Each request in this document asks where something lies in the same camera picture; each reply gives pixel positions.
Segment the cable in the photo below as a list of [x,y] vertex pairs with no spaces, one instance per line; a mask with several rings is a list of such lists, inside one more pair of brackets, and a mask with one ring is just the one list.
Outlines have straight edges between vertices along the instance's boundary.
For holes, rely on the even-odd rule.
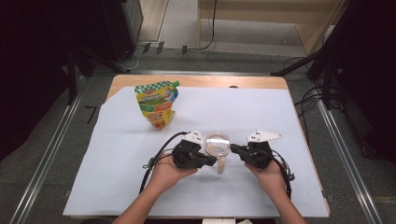
[[122,68],[126,69],[127,72],[128,72],[129,70],[134,70],[134,69],[139,65],[139,59],[137,58],[136,53],[137,53],[139,50],[141,50],[141,49],[142,49],[142,48],[137,49],[137,50],[134,51],[134,57],[136,58],[136,64],[134,65],[134,67],[129,68],[129,67],[125,67],[124,65],[122,65],[122,64],[120,64],[120,63],[117,63],[117,64],[118,64],[119,66],[121,66]]
[[311,103],[309,103],[309,105],[307,105],[304,108],[304,111],[301,112],[301,114],[298,115],[298,117],[302,116],[304,113],[308,112],[309,110],[313,109],[315,107],[315,105],[321,100],[321,98],[318,99],[313,99],[313,101]]
[[283,163],[283,169],[284,169],[285,172],[286,172],[286,175],[287,175],[287,177],[288,177],[288,180],[289,180],[289,181],[294,180],[294,179],[295,179],[295,176],[294,176],[294,174],[291,172],[291,169],[290,169],[288,163],[286,162],[286,160],[283,159],[283,157],[282,157],[277,151],[275,151],[275,150],[273,150],[273,149],[271,149],[271,150],[272,150],[273,152],[275,152],[275,153],[276,153],[276,156],[278,156],[278,157],[280,158],[280,160],[282,161],[282,163]]
[[[310,99],[310,98],[315,98],[316,96],[320,96],[320,95],[322,95],[322,94],[323,94],[323,93],[318,93],[318,94],[311,95],[311,96],[305,98],[305,99],[304,99],[304,102],[305,102],[305,101],[308,101],[308,100],[312,100],[312,99]],[[299,102],[297,102],[297,103],[294,103],[294,106],[297,106],[297,105],[302,104],[302,103],[303,103],[303,101],[299,101]]]
[[146,171],[146,173],[145,173],[145,176],[143,177],[143,181],[142,181],[142,185],[140,186],[139,194],[140,194],[140,193],[143,191],[143,189],[145,188],[146,182],[147,182],[147,180],[148,180],[148,178],[149,178],[149,173],[151,172],[151,170],[152,170],[152,168],[154,167],[155,163],[156,163],[158,160],[161,160],[161,159],[164,158],[164,157],[160,158],[160,156],[163,154],[163,150],[166,148],[166,146],[168,146],[168,144],[169,144],[170,142],[172,142],[172,140],[174,140],[176,137],[178,137],[179,135],[182,135],[182,134],[185,135],[185,134],[187,134],[187,133],[186,133],[186,132],[176,133],[176,134],[173,135],[171,138],[169,138],[168,141],[166,141],[166,143],[163,144],[163,146],[161,147],[161,149],[158,151],[157,155],[155,155],[155,157],[152,157],[151,159],[149,159],[148,164],[143,166],[143,168],[145,168],[145,169],[147,168],[147,171]]
[[271,77],[283,77],[283,76],[287,75],[288,73],[291,73],[292,71],[296,70],[297,68],[299,68],[307,63],[313,62],[320,55],[320,53],[321,53],[321,50],[318,50],[318,51],[314,52],[313,54],[307,56],[306,58],[300,60],[299,62],[294,63],[291,66],[289,66],[281,71],[271,73],[270,75],[271,75]]
[[[316,86],[316,87],[310,89],[308,92],[306,92],[306,93],[304,94],[303,99],[302,99],[301,101],[302,101],[302,102],[304,101],[305,96],[306,96],[307,94],[309,94],[309,92],[311,92],[311,91],[313,91],[313,90],[315,90],[315,89],[317,89],[317,88],[322,88],[322,87],[323,87],[323,86]],[[301,111],[302,111],[302,112],[304,111],[304,103],[301,103]],[[306,143],[307,143],[308,146],[309,146],[308,126],[306,125],[306,120],[305,120],[305,115],[304,115],[304,113],[302,113],[302,117],[303,117],[304,129],[305,129],[305,140],[306,140]]]
[[[287,59],[285,62],[283,62],[283,69],[286,69],[286,63],[288,63],[289,61],[294,60],[294,59],[302,59],[302,58],[305,58],[305,57],[292,57],[292,58]],[[305,64],[305,68],[306,68],[306,70],[309,70],[307,63]]]
[[[281,158],[282,161],[284,161],[283,158],[279,155],[279,153],[277,153],[276,151],[274,151],[274,152],[277,154],[277,156],[279,158]],[[288,194],[288,197],[291,199],[291,185],[290,185],[290,180],[289,180],[288,174],[286,173],[287,170],[284,166],[282,166],[282,164],[280,164],[280,162],[277,159],[274,158],[274,156],[273,156],[273,161],[277,164],[277,166],[279,166],[280,173],[282,174],[283,179],[285,180],[286,193]]]
[[[207,5],[207,11],[209,11],[208,0],[206,0],[206,5]],[[209,26],[209,29],[212,32],[212,34],[215,35],[215,30],[214,30],[214,28],[212,29],[212,26],[210,25],[210,19],[209,18],[207,18],[207,25]],[[215,47],[213,49],[215,49],[218,46],[218,44],[216,43],[215,40],[213,40],[213,42],[215,43]]]
[[161,156],[158,160],[156,160],[156,161],[154,162],[154,165],[157,164],[157,163],[158,163],[160,160],[162,160],[163,158],[170,157],[170,156],[172,156],[172,153],[169,153],[169,154],[166,154],[166,155]]
[[204,48],[202,48],[202,49],[198,49],[198,50],[204,50],[204,49],[209,48],[209,46],[210,46],[210,45],[212,44],[212,42],[213,42],[213,39],[215,38],[215,19],[216,19],[216,6],[217,6],[217,4],[218,4],[218,0],[215,0],[215,8],[213,9],[213,19],[212,19],[212,27],[213,27],[213,30],[212,30],[212,39],[210,40],[209,44],[208,44],[206,47],[204,47]]

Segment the black cord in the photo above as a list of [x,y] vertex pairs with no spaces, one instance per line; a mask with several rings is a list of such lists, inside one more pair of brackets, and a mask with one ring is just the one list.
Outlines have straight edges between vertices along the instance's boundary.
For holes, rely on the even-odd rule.
[[282,161],[283,164],[286,165],[285,159],[283,159],[283,157],[275,150],[271,149],[273,152],[276,153],[276,155],[280,158],[280,161]]
[[142,185],[140,186],[140,191],[139,194],[143,191],[143,189],[146,186],[146,182],[149,178],[149,173],[151,172],[152,168],[154,167],[154,165],[157,163],[158,160],[163,159],[164,157],[160,158],[161,154],[163,153],[163,150],[166,148],[166,146],[168,146],[168,144],[170,142],[172,142],[172,140],[174,140],[176,137],[178,137],[179,135],[185,135],[187,134],[186,132],[181,132],[181,133],[176,133],[175,135],[173,135],[171,138],[168,139],[168,141],[166,141],[165,144],[163,144],[163,146],[161,147],[161,149],[158,151],[157,155],[155,155],[155,157],[152,157],[151,159],[149,159],[148,164],[144,165],[143,168],[147,168],[147,171],[145,173],[145,176],[143,177],[143,181],[142,181]]
[[[209,26],[210,32],[212,32],[213,35],[214,35],[214,32],[215,32],[215,31],[213,30],[212,26],[210,25],[210,19],[209,19],[209,18],[207,18],[207,25]],[[216,40],[214,40],[214,39],[213,39],[213,42],[215,43],[215,47],[213,47],[213,49],[215,49],[215,48],[218,46],[218,44],[216,43]]]
[[[315,89],[317,89],[317,88],[322,88],[322,87],[323,87],[323,86],[316,86],[316,87],[310,89],[308,92],[306,92],[306,93],[304,94],[303,99],[302,99],[301,101],[302,101],[302,102],[304,101],[305,96],[306,96],[307,94],[309,94],[309,92],[311,92],[311,91],[313,91],[313,90],[315,90]],[[302,111],[302,112],[304,111],[304,103],[301,104],[301,111]],[[305,115],[304,115],[304,113],[302,114],[302,117],[303,117],[304,129],[305,129],[305,140],[306,140],[306,143],[307,143],[308,146],[309,146],[308,125],[306,124],[306,120],[305,120]]]
[[318,99],[314,99],[312,100],[311,103],[309,103],[309,105],[306,105],[304,108],[304,111],[301,112],[301,114],[298,115],[298,117],[301,117],[304,113],[308,112],[309,110],[313,109],[315,107],[315,105],[321,100],[321,98]]
[[289,178],[288,178],[288,174],[286,174],[285,168],[282,166],[282,164],[280,164],[280,162],[277,159],[275,159],[273,157],[273,161],[280,168],[280,173],[282,174],[283,179],[285,180],[285,184],[286,184],[286,193],[288,194],[288,197],[291,199],[291,185],[290,185],[290,181],[289,181]]
[[[302,59],[302,58],[305,58],[305,57],[293,57],[293,58],[287,59],[285,62],[283,62],[283,69],[286,69],[286,63],[288,63],[289,61],[294,60],[294,59]],[[307,63],[305,64],[305,68],[306,68],[306,70],[309,70]]]
[[323,93],[318,93],[318,94],[311,95],[311,96],[305,98],[304,101],[299,101],[299,102],[294,103],[294,106],[297,106],[297,105],[299,105],[299,104],[302,104],[302,103],[304,103],[304,102],[306,102],[306,101],[313,100],[313,99],[311,99],[311,98],[318,99],[318,98],[316,98],[316,96],[320,96],[320,95],[322,95],[322,94],[323,94]]
[[154,165],[156,165],[156,164],[157,164],[160,160],[162,160],[163,158],[170,157],[170,156],[172,156],[172,153],[169,153],[169,154],[166,154],[166,155],[161,156],[158,160],[156,160],[156,161],[154,162]]
[[212,39],[210,40],[209,44],[202,48],[202,49],[198,49],[198,50],[204,50],[209,48],[209,46],[212,44],[213,39],[215,38],[215,19],[216,19],[216,6],[218,4],[218,0],[215,0],[215,8],[213,9],[213,19],[212,19]]

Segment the metal rail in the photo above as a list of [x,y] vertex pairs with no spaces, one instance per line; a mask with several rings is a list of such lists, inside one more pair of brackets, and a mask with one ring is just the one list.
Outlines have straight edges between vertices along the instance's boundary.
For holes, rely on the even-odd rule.
[[49,145],[47,146],[41,162],[38,164],[35,170],[35,174],[33,175],[24,193],[22,194],[21,201],[14,213],[14,216],[9,222],[10,224],[22,224],[25,222],[27,216],[29,215],[30,209],[35,202],[35,198],[37,197],[37,194],[44,183],[44,180],[47,176],[50,166],[52,165],[56,153],[58,152],[58,148],[62,143],[62,140],[64,139],[64,134],[66,133],[70,121],[72,120],[78,108],[81,94],[86,86],[86,82],[87,80],[85,79],[85,77],[80,78],[78,82],[80,86],[78,95],[76,96],[72,104],[70,104],[64,111],[61,122],[56,128],[56,131],[52,136],[51,140],[49,141]]
[[321,101],[318,103],[318,107],[324,121],[326,122],[327,128],[329,129],[330,135],[332,137],[332,140],[334,141],[335,148],[338,151],[340,159],[344,164],[346,174],[349,177],[349,180],[352,184],[353,189],[355,190],[359,202],[361,203],[361,208],[364,212],[364,215],[366,215],[367,221],[371,224],[383,223],[381,216],[376,209],[374,200],[366,185],[364,184],[364,181],[361,178],[361,174],[356,167],[352,156],[349,154],[349,150],[346,143],[344,142],[343,136],[338,130],[337,124],[335,123],[335,120],[332,116],[332,111],[327,110],[326,106]]

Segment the forearm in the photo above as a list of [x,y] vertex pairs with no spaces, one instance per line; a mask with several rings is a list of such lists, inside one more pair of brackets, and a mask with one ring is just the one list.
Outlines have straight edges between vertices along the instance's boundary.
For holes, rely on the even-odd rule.
[[276,196],[270,196],[274,203],[280,218],[285,224],[305,224],[305,219],[301,216],[300,212],[294,206],[286,193],[280,193]]
[[161,193],[147,186],[113,224],[143,224]]

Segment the package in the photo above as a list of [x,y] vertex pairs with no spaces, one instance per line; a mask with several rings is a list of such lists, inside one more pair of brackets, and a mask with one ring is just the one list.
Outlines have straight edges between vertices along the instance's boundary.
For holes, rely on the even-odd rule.
[[175,115],[172,105],[178,96],[178,85],[178,81],[162,81],[134,88],[143,116],[155,128],[161,130]]

